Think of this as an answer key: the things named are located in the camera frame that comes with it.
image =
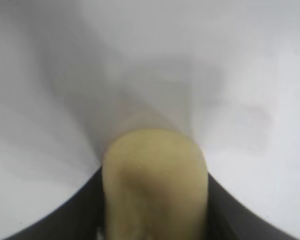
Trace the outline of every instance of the blurry object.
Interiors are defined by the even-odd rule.
[[[102,180],[106,239],[200,240],[205,233],[206,161],[182,134],[124,134],[105,152]]]

